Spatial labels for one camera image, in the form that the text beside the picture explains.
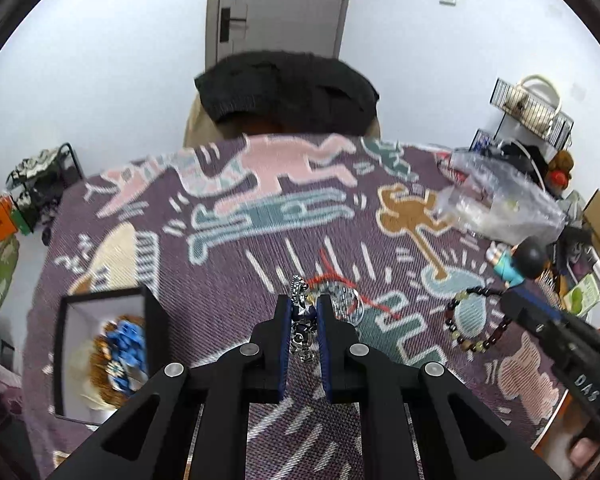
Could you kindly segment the person right hand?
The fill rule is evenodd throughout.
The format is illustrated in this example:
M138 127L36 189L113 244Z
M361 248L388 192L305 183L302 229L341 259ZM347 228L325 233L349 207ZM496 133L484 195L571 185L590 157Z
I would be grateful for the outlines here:
M600 435L588 414L567 396L535 453L561 479L588 478L600 462Z

